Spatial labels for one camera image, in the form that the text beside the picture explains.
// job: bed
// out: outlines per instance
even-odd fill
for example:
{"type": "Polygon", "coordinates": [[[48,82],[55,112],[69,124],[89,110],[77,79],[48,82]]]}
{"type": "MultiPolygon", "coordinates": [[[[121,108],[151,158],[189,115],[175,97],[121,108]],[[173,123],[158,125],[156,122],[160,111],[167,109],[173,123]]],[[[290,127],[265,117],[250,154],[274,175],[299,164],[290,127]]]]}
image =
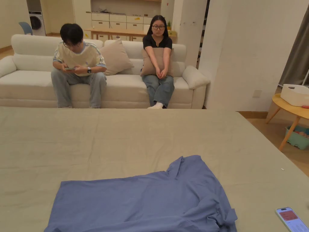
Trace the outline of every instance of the bed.
{"type": "Polygon", "coordinates": [[[60,182],[166,170],[200,155],[238,231],[285,231],[275,209],[309,225],[309,178],[237,112],[0,108],[2,231],[43,231],[60,182]]]}

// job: blue cloth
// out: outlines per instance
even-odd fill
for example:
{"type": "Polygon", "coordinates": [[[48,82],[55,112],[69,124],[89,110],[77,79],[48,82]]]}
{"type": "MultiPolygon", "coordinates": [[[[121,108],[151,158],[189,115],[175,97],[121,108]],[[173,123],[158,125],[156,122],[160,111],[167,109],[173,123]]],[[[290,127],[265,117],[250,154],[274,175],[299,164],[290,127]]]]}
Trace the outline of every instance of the blue cloth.
{"type": "Polygon", "coordinates": [[[217,178],[189,156],[147,175],[63,181],[45,232],[234,232],[236,219],[217,178]]]}

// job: pillow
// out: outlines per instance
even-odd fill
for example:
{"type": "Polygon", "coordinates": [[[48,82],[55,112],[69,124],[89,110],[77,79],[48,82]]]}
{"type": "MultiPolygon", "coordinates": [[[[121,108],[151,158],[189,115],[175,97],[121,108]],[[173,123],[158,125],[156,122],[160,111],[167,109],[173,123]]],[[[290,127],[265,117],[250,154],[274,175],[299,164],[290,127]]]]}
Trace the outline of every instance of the pillow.
{"type": "MultiPolygon", "coordinates": [[[[163,51],[164,48],[153,48],[154,49],[154,55],[157,59],[158,65],[160,70],[162,71],[164,69],[164,64],[163,64],[163,51]]],[[[172,77],[174,77],[173,74],[173,68],[172,68],[172,52],[170,54],[170,65],[168,67],[168,72],[167,75],[170,75],[172,77]]],[[[144,66],[142,68],[142,72],[141,72],[141,76],[145,76],[145,75],[157,75],[157,72],[155,70],[154,65],[152,64],[150,57],[148,56],[148,53],[146,52],[145,49],[142,50],[142,55],[143,55],[143,59],[144,59],[144,66]]]]}
{"type": "Polygon", "coordinates": [[[125,52],[125,47],[121,39],[102,47],[100,51],[104,57],[107,68],[104,72],[106,76],[114,75],[128,68],[134,68],[134,65],[125,52]]]}

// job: gray pants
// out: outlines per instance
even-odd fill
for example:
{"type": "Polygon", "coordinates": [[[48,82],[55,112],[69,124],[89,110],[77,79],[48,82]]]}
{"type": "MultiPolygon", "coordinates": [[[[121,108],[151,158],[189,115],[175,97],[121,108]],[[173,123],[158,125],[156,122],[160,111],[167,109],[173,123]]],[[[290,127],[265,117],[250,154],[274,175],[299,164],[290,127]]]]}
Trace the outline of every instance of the gray pants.
{"type": "Polygon", "coordinates": [[[147,87],[150,106],[160,102],[167,108],[175,89],[173,77],[167,75],[166,78],[159,79],[156,75],[146,75],[142,79],[147,87]]]}
{"type": "Polygon", "coordinates": [[[58,107],[72,106],[70,85],[88,84],[90,85],[90,106],[99,108],[101,106],[101,94],[106,86],[104,73],[92,73],[90,76],[77,76],[74,73],[64,73],[53,68],[52,83],[58,100],[58,107]]]}

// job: washing machine door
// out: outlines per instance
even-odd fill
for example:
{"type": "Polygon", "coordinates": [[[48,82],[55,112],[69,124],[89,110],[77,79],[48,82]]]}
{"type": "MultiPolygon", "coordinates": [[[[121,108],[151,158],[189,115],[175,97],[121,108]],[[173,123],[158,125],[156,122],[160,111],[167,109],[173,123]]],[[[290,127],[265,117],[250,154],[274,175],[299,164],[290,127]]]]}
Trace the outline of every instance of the washing machine door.
{"type": "Polygon", "coordinates": [[[32,30],[39,30],[42,27],[41,20],[36,16],[30,16],[32,30]]]}

